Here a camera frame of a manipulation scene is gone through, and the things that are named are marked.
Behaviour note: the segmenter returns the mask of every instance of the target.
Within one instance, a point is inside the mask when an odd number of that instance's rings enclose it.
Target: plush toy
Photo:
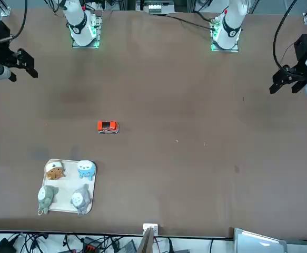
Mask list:
[[[52,204],[54,195],[58,193],[58,187],[42,186],[38,191],[38,215],[47,214]]]
[[[96,173],[96,165],[92,161],[82,160],[77,163],[77,169],[80,174],[80,178],[87,177],[92,181],[92,177]]]
[[[64,177],[63,165],[60,161],[51,161],[45,166],[45,173],[49,180],[57,180]]]
[[[90,194],[88,191],[89,186],[87,184],[78,188],[71,197],[70,203],[77,209],[77,214],[86,214],[86,208],[91,202]]]

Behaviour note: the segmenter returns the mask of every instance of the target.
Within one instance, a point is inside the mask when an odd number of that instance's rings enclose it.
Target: red toy car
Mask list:
[[[116,121],[99,121],[97,129],[99,133],[118,133],[120,125]]]

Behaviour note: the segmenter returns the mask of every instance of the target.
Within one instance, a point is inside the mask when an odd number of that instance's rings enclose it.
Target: table surface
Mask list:
[[[206,23],[195,14],[174,14]],[[31,9],[11,48],[38,79],[0,81],[0,229],[229,236],[230,227],[307,238],[307,96],[268,88],[282,16],[249,15],[239,53],[207,30],[138,12],[103,16],[98,51],[71,49],[66,20]],[[5,23],[15,33],[22,12]],[[278,55],[302,33],[289,16]],[[284,60],[295,63],[293,50]],[[120,132],[98,134],[98,120]],[[91,212],[37,215],[50,158],[98,164]]]

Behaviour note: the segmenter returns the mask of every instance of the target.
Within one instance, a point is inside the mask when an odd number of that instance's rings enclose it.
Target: floor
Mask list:
[[[9,239],[12,238],[14,234],[11,233],[0,233],[0,241],[3,238]],[[18,237],[16,242],[14,243],[15,249],[17,252],[27,252],[24,248],[22,251],[21,248],[24,244],[25,235],[21,235]],[[103,238],[102,236],[90,236],[90,238],[96,240],[98,238]],[[39,239],[39,246],[42,249],[43,253],[48,252],[62,252],[65,251],[67,248],[63,247],[63,239],[64,235],[49,235],[48,239]],[[68,244],[70,249],[77,249],[78,251],[82,249],[81,242],[75,236],[68,236],[67,238]],[[139,247],[141,242],[140,237],[124,237],[120,240],[120,247],[126,245],[129,241],[133,240],[135,243],[136,248]],[[173,249],[175,252],[179,250],[189,250],[189,252],[196,252],[196,253],[233,253],[234,252],[234,243],[233,241],[223,241],[223,240],[215,240],[213,241],[212,250],[210,251],[210,244],[211,240],[207,239],[180,239],[180,238],[173,238],[171,239],[173,244]],[[159,249],[154,244],[153,246],[153,253],[160,253],[160,252],[168,252],[169,250],[169,241],[167,238],[159,238],[157,237],[157,243],[159,244]],[[248,249],[250,253],[257,252],[256,249],[250,248]],[[38,249],[33,250],[34,253],[39,253]],[[114,252],[112,247],[110,247],[106,253]],[[307,245],[294,245],[288,244],[288,253],[307,253]]]
[[[219,2],[218,2],[219,0],[214,0],[214,2],[213,2],[213,8],[215,7],[215,6],[217,6],[217,8],[219,8],[219,7],[221,7],[222,8],[222,6],[220,6],[219,4]],[[20,7],[22,7],[23,6],[23,0],[19,0],[18,2],[16,2],[16,4],[14,4],[14,5],[12,5],[13,6],[13,8],[20,8]],[[33,4],[31,3],[31,7],[44,7],[44,2],[42,1],[42,0],[38,0],[38,1],[35,1],[35,2],[33,2]],[[199,245],[200,245],[200,243],[198,242],[198,241],[195,241],[195,244],[196,244],[196,246],[197,247],[200,247]],[[193,250],[197,250],[197,252],[207,252],[208,251],[208,246],[209,246],[209,241],[207,241],[206,243],[203,243],[203,245],[202,245],[202,248],[201,249],[198,249],[198,248],[193,248],[193,246],[187,246],[186,248],[192,248]],[[212,252],[232,252],[232,246],[231,246],[231,243],[228,243],[228,242],[223,242],[222,244],[219,244],[219,243],[217,243],[216,245],[213,245],[213,249],[212,249]],[[307,248],[306,248],[306,246],[304,246],[304,248],[302,248],[302,246],[292,246],[292,247],[290,247],[290,250],[289,250],[289,252],[307,252]]]

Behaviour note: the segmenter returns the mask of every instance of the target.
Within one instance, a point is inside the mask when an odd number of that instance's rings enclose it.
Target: electronic device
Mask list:
[[[297,0],[294,0],[284,14],[274,36],[273,42],[273,56],[279,70],[273,75],[273,85],[270,86],[270,94],[276,93],[283,85],[295,83],[292,87],[292,93],[298,93],[304,88],[307,94],[307,34],[302,34],[294,43],[297,64],[294,67],[288,65],[281,66],[276,57],[276,39],[283,25],[285,18],[288,16],[290,10],[295,5]]]
[[[149,14],[174,13],[174,0],[138,0],[136,11],[144,11]]]
[[[12,82],[16,81],[16,75],[11,71],[11,68],[25,69],[27,73],[37,78],[38,73],[34,69],[34,58],[24,49],[20,48],[17,52],[9,49],[11,31],[0,21],[0,79],[9,79]]]
[[[241,32],[241,25],[248,13],[247,0],[230,0],[229,6],[211,22],[215,31],[211,33],[213,51],[237,51],[237,41]]]
[[[82,8],[80,0],[58,0],[68,21],[73,47],[98,48],[100,44],[102,16]]]

